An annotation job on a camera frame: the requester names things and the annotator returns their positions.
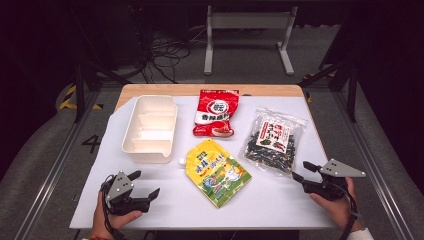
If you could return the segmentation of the person's right hand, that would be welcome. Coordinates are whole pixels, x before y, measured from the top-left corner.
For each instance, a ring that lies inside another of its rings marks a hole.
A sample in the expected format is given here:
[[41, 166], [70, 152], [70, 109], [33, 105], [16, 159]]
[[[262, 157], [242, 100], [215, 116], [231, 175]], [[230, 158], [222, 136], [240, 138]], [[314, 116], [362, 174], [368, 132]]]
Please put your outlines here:
[[[350, 196], [353, 197], [357, 203], [353, 179], [346, 177], [345, 180], [348, 185], [348, 192]], [[345, 196], [344, 198], [335, 201], [328, 201], [315, 193], [309, 194], [309, 197], [316, 204], [326, 210], [327, 214], [337, 226], [339, 226], [342, 230], [345, 229], [351, 216], [351, 206], [348, 197]], [[351, 228], [351, 232], [353, 233], [364, 229], [364, 225], [359, 220], [355, 220]]]

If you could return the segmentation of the white table sheet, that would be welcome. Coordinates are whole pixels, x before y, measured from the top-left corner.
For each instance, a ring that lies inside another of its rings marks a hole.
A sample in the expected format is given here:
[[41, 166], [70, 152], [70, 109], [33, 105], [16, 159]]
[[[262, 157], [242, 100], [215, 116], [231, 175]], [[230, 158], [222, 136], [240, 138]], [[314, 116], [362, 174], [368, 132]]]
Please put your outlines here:
[[215, 207], [186, 175], [181, 162], [199, 143], [192, 133], [198, 99], [175, 98], [178, 107], [172, 159], [165, 164], [134, 162], [122, 148], [127, 124], [135, 106], [133, 100], [109, 118], [97, 158], [91, 168], [70, 225], [86, 229], [100, 185], [118, 171], [140, 171], [134, 182], [133, 197], [145, 197], [152, 191], [159, 195], [148, 213], [131, 223], [133, 229], [200, 230], [200, 229], [323, 229], [333, 223], [315, 204], [302, 186], [289, 176], [264, 172], [245, 159], [239, 162], [251, 174], [244, 185], [223, 207]]

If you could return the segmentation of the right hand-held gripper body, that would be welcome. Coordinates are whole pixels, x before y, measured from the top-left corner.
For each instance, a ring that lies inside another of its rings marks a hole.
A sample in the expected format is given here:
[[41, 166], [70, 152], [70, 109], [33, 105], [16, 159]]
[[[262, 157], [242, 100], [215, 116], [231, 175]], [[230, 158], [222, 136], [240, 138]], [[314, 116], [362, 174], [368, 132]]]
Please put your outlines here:
[[347, 192], [346, 177], [365, 177], [364, 171], [355, 169], [347, 164], [331, 159], [317, 171], [322, 180], [313, 182], [304, 179], [305, 193], [315, 193], [329, 201], [341, 199]]

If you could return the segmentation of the aluminium floor rail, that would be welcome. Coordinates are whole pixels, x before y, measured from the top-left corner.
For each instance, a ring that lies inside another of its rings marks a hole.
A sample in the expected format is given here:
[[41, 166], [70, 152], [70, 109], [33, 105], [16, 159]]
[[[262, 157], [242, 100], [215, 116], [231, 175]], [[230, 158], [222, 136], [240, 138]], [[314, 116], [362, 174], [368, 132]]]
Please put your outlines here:
[[347, 102], [344, 100], [341, 93], [333, 93], [333, 98], [338, 105], [339, 110], [347, 123], [350, 132], [353, 135], [356, 145], [362, 156], [362, 162], [366, 169], [367, 176], [370, 178], [374, 189], [382, 203], [382, 206], [393, 226], [396, 236], [399, 240], [415, 240], [408, 224], [406, 223], [393, 195], [389, 190], [386, 181], [383, 179], [383, 175], [380, 172], [375, 159], [367, 146], [365, 139], [360, 132], [358, 125], [351, 121], [349, 114], [347, 113]]
[[13, 240], [29, 240], [57, 185], [57, 182], [60, 179], [63, 169], [69, 159], [72, 147], [98, 96], [99, 92], [89, 92], [87, 94], [87, 99], [82, 101], [82, 106], [78, 106], [78, 110], [81, 110], [81, 113], [77, 113], [76, 120], [73, 122], [58, 156], [50, 168], [47, 177], [39, 188], [37, 196], [35, 197], [30, 210], [28, 211]]

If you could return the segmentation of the clear dried seaweed packet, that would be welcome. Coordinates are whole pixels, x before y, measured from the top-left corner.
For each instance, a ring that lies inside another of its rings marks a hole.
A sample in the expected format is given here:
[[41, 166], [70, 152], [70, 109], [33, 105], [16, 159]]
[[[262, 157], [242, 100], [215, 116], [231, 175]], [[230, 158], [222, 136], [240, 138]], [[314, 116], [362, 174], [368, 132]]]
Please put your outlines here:
[[303, 118], [258, 108], [241, 156], [263, 171], [289, 175], [307, 125]]

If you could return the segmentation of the grey metal stand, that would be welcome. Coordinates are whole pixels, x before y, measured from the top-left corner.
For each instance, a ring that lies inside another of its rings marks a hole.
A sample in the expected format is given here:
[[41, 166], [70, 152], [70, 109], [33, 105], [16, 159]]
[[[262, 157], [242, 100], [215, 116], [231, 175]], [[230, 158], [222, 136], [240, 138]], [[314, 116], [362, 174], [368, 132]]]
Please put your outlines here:
[[282, 29], [284, 36], [276, 44], [286, 74], [292, 76], [294, 68], [290, 61], [287, 46], [297, 16], [297, 7], [283, 12], [215, 12], [207, 9], [207, 43], [204, 61], [204, 74], [212, 74], [213, 30], [214, 29]]

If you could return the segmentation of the white divided plastic bin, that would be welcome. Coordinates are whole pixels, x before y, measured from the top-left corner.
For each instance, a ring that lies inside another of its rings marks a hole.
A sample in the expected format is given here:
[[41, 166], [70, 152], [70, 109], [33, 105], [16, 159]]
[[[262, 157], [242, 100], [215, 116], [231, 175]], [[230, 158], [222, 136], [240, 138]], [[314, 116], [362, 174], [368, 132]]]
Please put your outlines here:
[[136, 163], [171, 161], [178, 107], [169, 95], [136, 98], [121, 149]]

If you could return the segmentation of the red seasoning packet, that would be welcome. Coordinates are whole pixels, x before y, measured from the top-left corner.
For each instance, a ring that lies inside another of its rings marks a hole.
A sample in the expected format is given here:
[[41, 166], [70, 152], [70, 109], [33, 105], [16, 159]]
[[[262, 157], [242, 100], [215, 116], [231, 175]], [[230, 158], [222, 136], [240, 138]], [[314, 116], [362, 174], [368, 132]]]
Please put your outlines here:
[[238, 103], [238, 90], [201, 90], [193, 134], [208, 137], [232, 136], [234, 130], [230, 118], [236, 112]]

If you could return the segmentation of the black tripod stand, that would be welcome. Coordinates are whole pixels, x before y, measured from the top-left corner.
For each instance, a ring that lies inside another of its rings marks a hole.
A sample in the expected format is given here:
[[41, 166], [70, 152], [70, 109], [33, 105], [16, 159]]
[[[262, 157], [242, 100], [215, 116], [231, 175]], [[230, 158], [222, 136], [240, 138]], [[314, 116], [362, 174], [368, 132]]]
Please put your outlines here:
[[352, 122], [356, 122], [355, 105], [358, 81], [356, 79], [356, 66], [352, 60], [343, 60], [332, 64], [311, 77], [302, 80], [298, 83], [298, 86], [301, 88], [307, 87], [330, 73], [334, 73], [334, 77], [328, 84], [328, 87], [332, 92], [340, 92], [345, 84], [348, 84], [347, 113], [350, 120]]
[[112, 71], [107, 70], [101, 64], [97, 63], [91, 56], [90, 51], [87, 49], [89, 45], [86, 42], [86, 36], [82, 25], [79, 23], [78, 17], [72, 7], [69, 8], [70, 26], [66, 28], [70, 36], [68, 46], [76, 61], [76, 101], [77, 101], [77, 114], [75, 122], [79, 123], [86, 113], [89, 106], [85, 101], [85, 87], [91, 92], [99, 92], [102, 87], [101, 79], [96, 75], [97, 72], [102, 73], [114, 82], [121, 85], [129, 84], [125, 78], [118, 76]]

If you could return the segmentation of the person's left hand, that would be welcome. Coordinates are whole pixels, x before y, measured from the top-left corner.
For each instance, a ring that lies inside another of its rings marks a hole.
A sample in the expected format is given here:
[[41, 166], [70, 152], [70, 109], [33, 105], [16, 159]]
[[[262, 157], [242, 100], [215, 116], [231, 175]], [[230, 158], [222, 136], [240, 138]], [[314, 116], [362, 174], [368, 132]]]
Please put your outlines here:
[[[98, 199], [96, 204], [96, 209], [93, 215], [92, 229], [90, 236], [97, 236], [103, 238], [103, 240], [114, 240], [113, 235], [106, 228], [106, 220], [103, 211], [103, 194], [98, 193]], [[135, 210], [130, 213], [127, 213], [123, 216], [117, 215], [108, 215], [108, 220], [112, 228], [116, 230], [122, 229], [125, 225], [135, 221], [142, 216], [142, 212]]]

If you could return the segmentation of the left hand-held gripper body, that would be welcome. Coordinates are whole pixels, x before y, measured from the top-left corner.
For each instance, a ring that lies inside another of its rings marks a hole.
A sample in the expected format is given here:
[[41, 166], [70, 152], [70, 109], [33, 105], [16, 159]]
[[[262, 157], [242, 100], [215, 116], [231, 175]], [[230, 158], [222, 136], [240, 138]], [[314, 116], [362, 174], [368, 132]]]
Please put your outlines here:
[[148, 198], [132, 198], [133, 181], [123, 171], [119, 171], [110, 181], [105, 200], [112, 215], [123, 216], [138, 210], [147, 213], [150, 208]]

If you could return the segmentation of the yellow black floor tape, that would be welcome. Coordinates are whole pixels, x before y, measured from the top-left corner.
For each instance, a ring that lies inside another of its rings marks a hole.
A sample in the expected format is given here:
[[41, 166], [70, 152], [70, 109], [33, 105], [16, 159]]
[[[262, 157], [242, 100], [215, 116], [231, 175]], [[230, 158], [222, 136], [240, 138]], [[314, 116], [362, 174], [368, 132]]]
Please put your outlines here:
[[72, 84], [68, 88], [62, 102], [59, 105], [59, 109], [76, 109], [77, 108], [77, 104], [71, 101], [72, 96], [76, 93], [76, 89], [77, 87], [75, 84]]

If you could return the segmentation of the yellow spout pouch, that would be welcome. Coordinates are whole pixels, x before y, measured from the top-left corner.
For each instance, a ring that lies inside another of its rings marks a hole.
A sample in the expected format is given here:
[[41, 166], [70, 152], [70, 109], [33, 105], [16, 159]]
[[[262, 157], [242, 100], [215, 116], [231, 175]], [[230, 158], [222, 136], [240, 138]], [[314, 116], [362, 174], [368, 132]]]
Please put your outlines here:
[[252, 179], [252, 175], [211, 138], [186, 154], [185, 173], [216, 208], [223, 207]]

